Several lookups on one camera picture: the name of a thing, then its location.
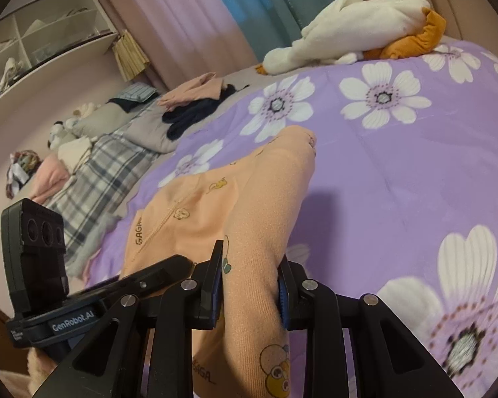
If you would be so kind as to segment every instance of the purple comforter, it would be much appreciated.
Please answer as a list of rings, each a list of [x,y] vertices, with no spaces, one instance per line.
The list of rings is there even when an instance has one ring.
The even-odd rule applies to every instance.
[[[225,166],[286,124],[317,135],[288,256],[336,293],[377,293],[465,396],[482,396],[498,376],[498,58],[470,43],[316,68],[243,98],[147,175],[89,284],[120,271],[134,213],[159,186]],[[294,337],[296,392],[302,355]]]

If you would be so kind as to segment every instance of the orange clothing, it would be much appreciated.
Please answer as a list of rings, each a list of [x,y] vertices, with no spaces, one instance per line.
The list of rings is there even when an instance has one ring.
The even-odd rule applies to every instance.
[[[173,180],[135,216],[122,276],[175,253],[204,262],[224,240],[222,316],[193,335],[201,398],[290,394],[277,267],[314,172],[314,145],[310,131],[287,127],[248,157]]]

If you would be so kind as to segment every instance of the camera lens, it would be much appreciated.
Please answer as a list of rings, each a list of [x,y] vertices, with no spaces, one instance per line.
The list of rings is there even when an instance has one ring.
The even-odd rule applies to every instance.
[[[52,237],[52,231],[51,231],[51,226],[46,223],[46,221],[42,224],[42,240],[46,245],[51,245],[53,237]]]
[[[57,244],[62,244],[62,230],[61,228],[55,229],[55,241]]]
[[[39,230],[37,229],[37,223],[35,223],[34,219],[28,220],[28,237],[31,241],[37,241],[37,237],[39,236]]]

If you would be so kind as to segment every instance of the dark clothing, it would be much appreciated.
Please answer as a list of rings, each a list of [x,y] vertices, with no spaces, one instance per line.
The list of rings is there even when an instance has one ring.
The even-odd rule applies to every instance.
[[[204,120],[209,115],[213,114],[221,103],[236,92],[234,85],[227,85],[218,100],[214,99],[200,99],[195,100],[186,106],[176,107],[173,111],[165,112],[162,115],[162,121],[170,124],[167,138],[171,141],[179,139],[183,133],[193,124]]]

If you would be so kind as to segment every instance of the white fluffy fabric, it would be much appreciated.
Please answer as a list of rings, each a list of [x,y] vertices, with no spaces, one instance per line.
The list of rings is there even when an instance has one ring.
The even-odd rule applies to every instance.
[[[291,47],[270,51],[263,67],[268,74],[279,75],[313,61],[335,61],[350,53],[386,47],[422,30],[426,23],[423,7],[429,8],[430,3],[426,0],[336,0],[301,31],[302,38]]]

